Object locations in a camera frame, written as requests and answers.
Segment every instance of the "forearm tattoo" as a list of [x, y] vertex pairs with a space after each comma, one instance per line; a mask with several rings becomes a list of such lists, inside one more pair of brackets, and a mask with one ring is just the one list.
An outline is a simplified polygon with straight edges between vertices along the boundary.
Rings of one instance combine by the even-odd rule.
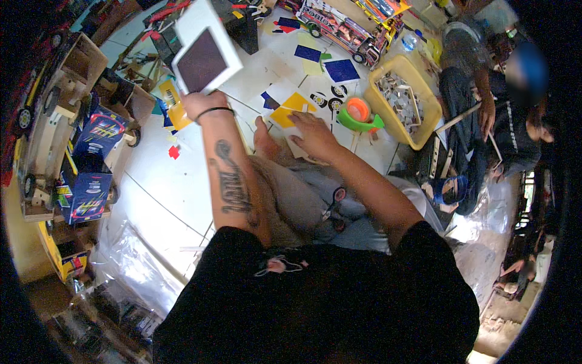
[[258, 225], [258, 216], [249, 194], [244, 175], [241, 173], [239, 166], [230, 159], [230, 143], [221, 139], [214, 144], [214, 152], [226, 165], [229, 171], [221, 170], [218, 161], [209, 158], [209, 165], [213, 166], [217, 173], [220, 183], [220, 194], [224, 205], [221, 211], [225, 214], [231, 211], [237, 213], [246, 213], [251, 226]]

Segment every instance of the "black bracelet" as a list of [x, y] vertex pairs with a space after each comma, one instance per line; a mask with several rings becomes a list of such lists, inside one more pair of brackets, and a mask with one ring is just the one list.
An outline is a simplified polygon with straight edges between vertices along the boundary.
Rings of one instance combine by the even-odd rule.
[[194, 122], [198, 125], [200, 125], [200, 123], [198, 122], [198, 120], [200, 119], [200, 117], [204, 114], [206, 114], [207, 112], [211, 112], [211, 111], [215, 111], [215, 110], [227, 110], [230, 111], [232, 113], [232, 116], [235, 115], [235, 111], [231, 108], [228, 107], [211, 107], [210, 109], [204, 110], [203, 112], [201, 112], [198, 117], [194, 120]]

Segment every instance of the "yellow plastic basket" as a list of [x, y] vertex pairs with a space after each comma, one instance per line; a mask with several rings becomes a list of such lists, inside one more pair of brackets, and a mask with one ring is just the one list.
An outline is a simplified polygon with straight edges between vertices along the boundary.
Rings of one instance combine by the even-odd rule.
[[[412, 87], [414, 94], [418, 96], [418, 99], [423, 104], [424, 121], [412, 137], [408, 134], [390, 104], [384, 99], [378, 87], [376, 87], [376, 81], [389, 72], [394, 72], [402, 77]], [[370, 84], [364, 92], [364, 98], [372, 107], [372, 111], [380, 115], [384, 121], [386, 131], [400, 143], [409, 144], [414, 150], [422, 149], [442, 116], [442, 108], [413, 64], [408, 58], [398, 54], [390, 61], [372, 71], [368, 77], [368, 81]]]

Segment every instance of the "yellow box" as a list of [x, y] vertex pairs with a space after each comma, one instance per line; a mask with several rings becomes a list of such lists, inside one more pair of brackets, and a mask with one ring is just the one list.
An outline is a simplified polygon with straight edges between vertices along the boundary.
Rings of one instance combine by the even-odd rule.
[[[394, 110], [375, 84], [376, 81], [389, 72], [394, 72], [402, 77], [412, 87], [415, 95], [423, 103], [424, 121], [418, 127], [413, 137], [406, 131], [400, 119], [396, 116]], [[368, 76], [368, 81], [369, 87], [364, 92], [364, 98], [370, 104], [372, 111], [380, 115], [384, 121], [386, 131], [400, 143], [409, 144], [414, 150], [421, 150], [437, 126], [442, 116], [442, 108], [430, 87], [428, 87], [422, 76], [420, 76], [420, 73], [414, 68], [408, 58], [398, 54], [390, 61], [372, 71]]]
[[176, 91], [171, 80], [160, 84], [159, 91], [162, 93], [162, 99], [168, 105], [168, 117], [172, 121], [172, 124], [174, 124], [176, 130], [182, 130], [188, 124], [192, 123], [192, 120], [186, 116], [186, 110], [182, 108], [180, 94]]
[[76, 251], [73, 254], [62, 257], [61, 252], [59, 251], [59, 246], [47, 230], [45, 221], [38, 223], [38, 232], [42, 246], [51, 259], [52, 267], [63, 283], [67, 281], [70, 275], [76, 277], [85, 271], [85, 268], [87, 267], [88, 252], [86, 246], [83, 246], [79, 241], [74, 239], [74, 247]]

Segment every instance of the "toy car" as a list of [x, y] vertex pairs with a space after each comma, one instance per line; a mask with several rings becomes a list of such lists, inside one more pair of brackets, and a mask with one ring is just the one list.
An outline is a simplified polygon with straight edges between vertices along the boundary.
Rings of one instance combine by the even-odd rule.
[[55, 71], [54, 57], [68, 38], [69, 23], [46, 29], [34, 43], [31, 54], [34, 66], [25, 71], [15, 87], [8, 105], [11, 114], [3, 120], [3, 143], [0, 156], [0, 173], [2, 186], [8, 186], [12, 179], [12, 162], [16, 141], [23, 135], [28, 135], [34, 126], [39, 111], [50, 114], [56, 107], [59, 90], [45, 92], [45, 85]]
[[327, 36], [347, 50], [354, 61], [375, 66], [388, 47], [388, 29], [378, 25], [372, 34], [322, 0], [305, 0], [296, 16], [315, 38]]

